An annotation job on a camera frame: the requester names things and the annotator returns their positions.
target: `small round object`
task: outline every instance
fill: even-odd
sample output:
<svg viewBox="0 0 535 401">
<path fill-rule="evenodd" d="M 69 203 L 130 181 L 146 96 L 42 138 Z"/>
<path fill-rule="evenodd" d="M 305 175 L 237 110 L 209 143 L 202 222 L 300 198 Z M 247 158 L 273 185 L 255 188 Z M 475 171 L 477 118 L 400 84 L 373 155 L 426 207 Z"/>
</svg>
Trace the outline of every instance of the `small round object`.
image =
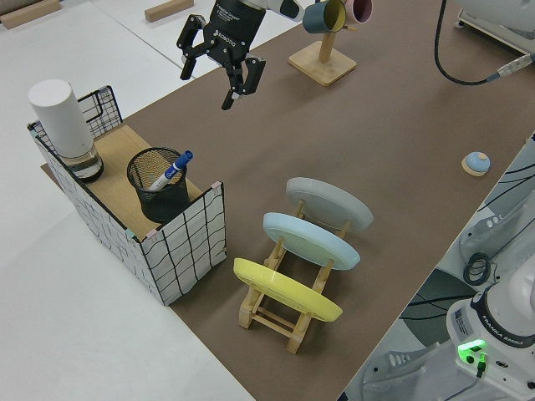
<svg viewBox="0 0 535 401">
<path fill-rule="evenodd" d="M 360 262 L 359 253 L 332 232 L 309 221 L 282 213 L 266 213 L 264 230 L 273 241 L 283 239 L 282 247 L 319 266 L 333 261 L 333 270 L 349 270 Z"/>
<path fill-rule="evenodd" d="M 362 231 L 374 221 L 368 207 L 350 193 L 312 178 L 288 180 L 286 196 L 297 205 L 304 202 L 303 213 L 327 227 L 340 230 L 350 221 L 349 231 Z"/>
<path fill-rule="evenodd" d="M 319 292 L 252 261 L 234 259 L 234 274 L 268 297 L 323 322 L 333 322 L 342 314 L 338 305 Z"/>
<path fill-rule="evenodd" d="M 470 175 L 482 176 L 491 168 L 491 161 L 482 152 L 471 152 L 461 162 L 462 168 Z"/>
</svg>

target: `table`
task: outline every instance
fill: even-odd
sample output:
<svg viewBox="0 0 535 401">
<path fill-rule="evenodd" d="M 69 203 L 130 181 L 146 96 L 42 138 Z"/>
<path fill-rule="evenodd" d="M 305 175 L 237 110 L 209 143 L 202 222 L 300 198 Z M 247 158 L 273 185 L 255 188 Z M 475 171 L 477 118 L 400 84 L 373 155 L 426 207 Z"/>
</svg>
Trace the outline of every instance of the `table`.
<svg viewBox="0 0 535 401">
<path fill-rule="evenodd" d="M 457 11 L 441 44 L 451 74 L 478 79 L 515 58 L 448 28 Z M 127 119 L 152 145 L 196 152 L 188 175 L 200 187 L 225 182 L 228 258 L 172 307 L 258 400 L 336 399 L 532 133 L 533 72 L 477 88 L 446 81 L 432 58 L 437 13 L 423 1 L 377 3 L 369 24 L 337 35 L 359 66 L 332 87 L 288 65 L 318 39 L 297 27 L 255 50 L 267 60 L 258 91 L 230 111 L 220 110 L 219 69 Z M 492 160 L 482 178 L 461 168 L 473 150 Z M 232 274 L 234 257 L 267 256 L 262 215 L 292 211 L 284 186 L 294 176 L 336 185 L 375 216 L 347 237 L 360 265 L 324 290 L 344 314 L 311 325 L 297 356 L 271 330 L 237 325 L 247 289 Z M 291 260 L 281 272 L 306 281 L 310 270 Z"/>
</svg>

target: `blue marker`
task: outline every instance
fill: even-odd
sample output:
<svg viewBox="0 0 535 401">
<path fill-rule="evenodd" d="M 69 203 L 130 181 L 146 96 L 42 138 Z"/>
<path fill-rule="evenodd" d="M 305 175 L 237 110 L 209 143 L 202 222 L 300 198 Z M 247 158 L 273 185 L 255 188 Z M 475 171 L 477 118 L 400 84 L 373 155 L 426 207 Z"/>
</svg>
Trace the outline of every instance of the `blue marker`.
<svg viewBox="0 0 535 401">
<path fill-rule="evenodd" d="M 178 173 L 181 170 L 184 170 L 188 162 L 193 159 L 193 152 L 190 150 L 185 151 L 178 159 L 175 160 L 175 163 L 173 163 L 169 168 L 164 172 L 164 174 L 160 175 L 156 181 L 149 187 L 149 190 L 161 190 L 163 189 L 169 181 L 171 181 L 171 178 L 175 176 L 176 173 Z"/>
</svg>

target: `pen holder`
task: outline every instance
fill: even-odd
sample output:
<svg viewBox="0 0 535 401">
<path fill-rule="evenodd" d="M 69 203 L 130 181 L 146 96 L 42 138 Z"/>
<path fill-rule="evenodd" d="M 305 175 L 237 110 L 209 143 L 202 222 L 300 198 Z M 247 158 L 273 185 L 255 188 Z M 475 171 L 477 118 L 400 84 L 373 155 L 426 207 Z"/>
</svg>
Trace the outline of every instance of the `pen holder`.
<svg viewBox="0 0 535 401">
<path fill-rule="evenodd" d="M 128 181 L 135 188 L 143 214 L 151 221 L 171 221 L 190 205 L 186 168 L 176 173 L 163 189 L 148 189 L 180 155 L 173 149 L 149 148 L 135 155 L 128 164 Z"/>
</svg>

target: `white cylinder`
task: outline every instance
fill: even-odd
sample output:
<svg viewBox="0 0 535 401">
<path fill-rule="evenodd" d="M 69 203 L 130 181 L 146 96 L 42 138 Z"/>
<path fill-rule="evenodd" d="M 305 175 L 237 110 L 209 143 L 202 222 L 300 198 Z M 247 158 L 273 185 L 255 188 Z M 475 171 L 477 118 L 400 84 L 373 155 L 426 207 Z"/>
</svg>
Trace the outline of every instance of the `white cylinder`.
<svg viewBox="0 0 535 401">
<path fill-rule="evenodd" d="M 68 82 L 42 81 L 29 90 L 28 98 L 60 156 L 77 158 L 91 150 L 93 137 Z"/>
</svg>

